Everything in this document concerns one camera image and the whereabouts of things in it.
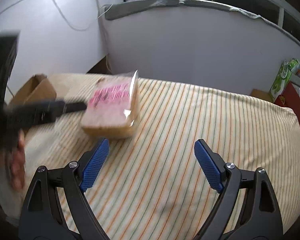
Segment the red box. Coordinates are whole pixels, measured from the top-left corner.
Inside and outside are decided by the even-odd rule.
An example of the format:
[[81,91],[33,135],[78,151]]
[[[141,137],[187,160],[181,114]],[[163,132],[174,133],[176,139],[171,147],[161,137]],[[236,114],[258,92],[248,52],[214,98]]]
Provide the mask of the red box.
[[278,106],[289,107],[296,114],[300,125],[300,97],[289,82],[280,96],[274,102]]

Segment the metal screw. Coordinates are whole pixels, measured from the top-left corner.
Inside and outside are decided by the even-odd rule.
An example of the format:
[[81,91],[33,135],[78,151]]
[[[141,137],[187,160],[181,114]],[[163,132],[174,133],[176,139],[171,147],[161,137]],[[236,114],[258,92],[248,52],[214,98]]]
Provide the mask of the metal screw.
[[264,174],[266,170],[264,168],[258,168],[259,173]]
[[234,163],[227,163],[226,165],[228,169],[234,169],[235,167]]
[[69,167],[70,167],[70,168],[75,168],[76,166],[78,166],[78,163],[77,163],[77,162],[70,162],[70,163],[69,163]]
[[38,172],[43,172],[45,169],[46,169],[45,166],[40,166],[40,167],[38,168]]

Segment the pink label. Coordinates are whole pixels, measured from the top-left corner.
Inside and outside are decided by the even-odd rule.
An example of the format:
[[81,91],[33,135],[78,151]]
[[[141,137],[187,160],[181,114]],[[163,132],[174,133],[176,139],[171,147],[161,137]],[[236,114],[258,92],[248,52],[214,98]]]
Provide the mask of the pink label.
[[129,101],[129,84],[119,84],[109,88],[96,90],[88,106],[96,107],[97,104],[121,103]]

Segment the white wire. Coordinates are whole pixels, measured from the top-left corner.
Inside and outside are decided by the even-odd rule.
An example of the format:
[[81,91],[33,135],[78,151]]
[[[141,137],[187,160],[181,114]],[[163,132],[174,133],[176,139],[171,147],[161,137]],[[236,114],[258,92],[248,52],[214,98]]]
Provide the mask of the white wire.
[[81,27],[77,27],[77,26],[74,26],[73,24],[71,24],[68,19],[66,18],[66,16],[63,14],[63,12],[61,11],[60,7],[58,6],[56,0],[52,0],[53,4],[56,6],[57,10],[59,11],[61,17],[65,20],[65,22],[67,23],[67,25],[75,30],[75,31],[78,31],[78,32],[85,32],[87,31],[93,24],[96,20],[98,20],[101,16],[103,16],[108,10],[110,10],[110,8],[113,6],[113,4],[110,5],[110,7],[104,11],[102,14],[100,14],[96,19],[94,19],[86,28],[81,28]]
[[10,92],[10,94],[12,95],[12,97],[14,98],[14,94],[12,93],[12,91],[11,91],[11,89],[8,87],[8,85],[7,85],[7,89],[8,89],[8,91]]
[[109,64],[108,56],[109,56],[109,54],[106,55],[106,68],[107,68],[107,70],[109,71],[110,74],[113,74],[112,69],[111,69],[111,65]]

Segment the green box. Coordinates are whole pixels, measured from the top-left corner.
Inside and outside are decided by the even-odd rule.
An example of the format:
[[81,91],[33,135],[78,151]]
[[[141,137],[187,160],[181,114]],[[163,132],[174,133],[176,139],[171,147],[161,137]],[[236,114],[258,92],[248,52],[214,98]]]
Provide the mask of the green box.
[[281,64],[277,77],[275,78],[271,89],[269,90],[269,95],[274,102],[277,97],[282,94],[283,90],[287,86],[291,77],[291,70],[289,69],[289,62],[284,61]]

